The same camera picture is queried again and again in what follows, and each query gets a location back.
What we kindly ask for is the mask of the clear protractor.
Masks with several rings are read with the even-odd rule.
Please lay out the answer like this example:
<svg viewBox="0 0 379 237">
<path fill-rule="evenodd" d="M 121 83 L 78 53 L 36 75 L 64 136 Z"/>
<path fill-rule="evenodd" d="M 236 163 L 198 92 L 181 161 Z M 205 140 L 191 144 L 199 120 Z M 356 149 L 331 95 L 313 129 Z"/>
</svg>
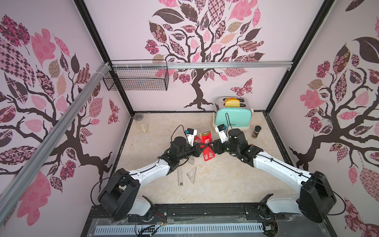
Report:
<svg viewBox="0 0 379 237">
<path fill-rule="evenodd" d="M 195 163 L 194 158 L 193 157 L 189 158 L 188 163 L 191 165 L 194 165 L 194 163 Z"/>
</svg>

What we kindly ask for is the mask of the clear triangle set square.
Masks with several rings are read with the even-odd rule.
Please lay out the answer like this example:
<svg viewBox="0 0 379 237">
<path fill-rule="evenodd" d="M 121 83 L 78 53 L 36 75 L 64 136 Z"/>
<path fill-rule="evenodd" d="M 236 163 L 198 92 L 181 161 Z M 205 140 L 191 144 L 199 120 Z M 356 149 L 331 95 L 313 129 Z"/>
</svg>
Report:
<svg viewBox="0 0 379 237">
<path fill-rule="evenodd" d="M 189 172 L 187 172 L 187 177 L 189 178 L 192 184 L 195 183 L 196 171 L 197 171 L 197 168 L 195 167 L 191 169 Z"/>
</svg>

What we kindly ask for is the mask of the clear straight ruler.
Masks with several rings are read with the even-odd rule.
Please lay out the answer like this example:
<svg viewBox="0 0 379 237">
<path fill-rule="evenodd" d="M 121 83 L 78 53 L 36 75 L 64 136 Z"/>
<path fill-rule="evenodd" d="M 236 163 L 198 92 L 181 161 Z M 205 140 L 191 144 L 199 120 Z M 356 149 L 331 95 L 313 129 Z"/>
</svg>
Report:
<svg viewBox="0 0 379 237">
<path fill-rule="evenodd" d="M 177 176 L 178 176 L 178 186 L 183 186 L 183 171 L 181 167 L 177 168 Z"/>
</svg>

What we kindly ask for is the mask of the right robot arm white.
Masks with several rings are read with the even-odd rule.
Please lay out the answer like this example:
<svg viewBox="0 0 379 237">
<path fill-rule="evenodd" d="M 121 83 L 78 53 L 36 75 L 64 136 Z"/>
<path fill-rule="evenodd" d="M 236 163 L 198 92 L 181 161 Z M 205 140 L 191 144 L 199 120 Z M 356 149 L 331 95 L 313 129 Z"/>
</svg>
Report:
<svg viewBox="0 0 379 237">
<path fill-rule="evenodd" d="M 267 194 L 259 202 L 259 212 L 264 219 L 279 213 L 302 214 L 315 223 L 326 219 L 337 199 L 323 173 L 310 173 L 274 158 L 262 148 L 248 144 L 244 133 L 238 128 L 227 131 L 222 124 L 215 127 L 215 131 L 219 139 L 211 143 L 214 153 L 228 153 L 276 177 L 296 192 L 286 196 Z"/>
</svg>

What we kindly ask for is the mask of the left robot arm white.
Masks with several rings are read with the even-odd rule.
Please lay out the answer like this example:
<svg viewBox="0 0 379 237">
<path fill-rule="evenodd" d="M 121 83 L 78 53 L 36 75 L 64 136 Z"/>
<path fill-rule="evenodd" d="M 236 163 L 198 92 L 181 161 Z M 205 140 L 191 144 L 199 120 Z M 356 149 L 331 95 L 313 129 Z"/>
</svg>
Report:
<svg viewBox="0 0 379 237">
<path fill-rule="evenodd" d="M 137 170 L 117 170 L 114 176 L 108 178 L 105 188 L 99 194 L 99 204 L 115 221 L 129 215 L 138 215 L 145 221 L 151 220 L 156 205 L 146 196 L 140 196 L 139 189 L 174 172 L 181 165 L 181 160 L 199 157 L 207 147 L 207 144 L 190 144 L 186 138 L 176 137 L 156 162 Z"/>
</svg>

